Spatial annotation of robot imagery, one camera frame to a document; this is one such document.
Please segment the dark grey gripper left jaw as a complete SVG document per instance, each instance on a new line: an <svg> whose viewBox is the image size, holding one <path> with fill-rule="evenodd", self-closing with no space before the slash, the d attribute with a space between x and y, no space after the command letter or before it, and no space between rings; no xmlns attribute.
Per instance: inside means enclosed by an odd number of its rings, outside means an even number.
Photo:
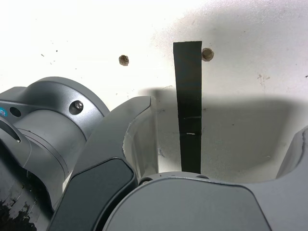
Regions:
<svg viewBox="0 0 308 231"><path fill-rule="evenodd" d="M156 101L135 97L112 110L91 134L48 229L102 230L139 180L157 172Z"/></svg>

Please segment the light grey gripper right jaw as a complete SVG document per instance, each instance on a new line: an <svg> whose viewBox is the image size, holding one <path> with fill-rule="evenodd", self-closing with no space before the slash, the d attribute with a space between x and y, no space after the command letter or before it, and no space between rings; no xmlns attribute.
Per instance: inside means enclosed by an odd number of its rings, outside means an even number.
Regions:
<svg viewBox="0 0 308 231"><path fill-rule="evenodd" d="M308 228L308 130L293 138L274 180L226 183L159 178L128 194L105 231L305 231Z"/></svg>

